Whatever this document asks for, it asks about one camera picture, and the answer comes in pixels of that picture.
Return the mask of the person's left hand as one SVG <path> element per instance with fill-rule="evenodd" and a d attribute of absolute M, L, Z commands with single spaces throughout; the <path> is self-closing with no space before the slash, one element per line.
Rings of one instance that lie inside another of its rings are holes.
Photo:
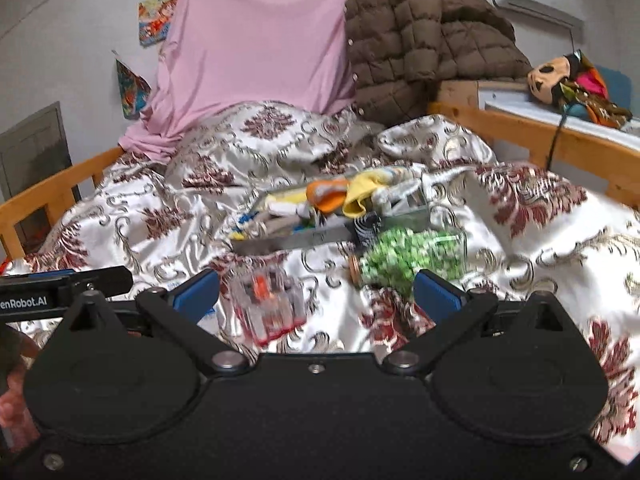
<path fill-rule="evenodd" d="M 35 341 L 14 328 L 1 326 L 1 369 L 6 372 L 6 392 L 1 396 L 1 428 L 10 436 L 9 452 L 18 454 L 40 437 L 26 406 L 23 386 L 28 370 L 26 359 L 39 352 Z"/>

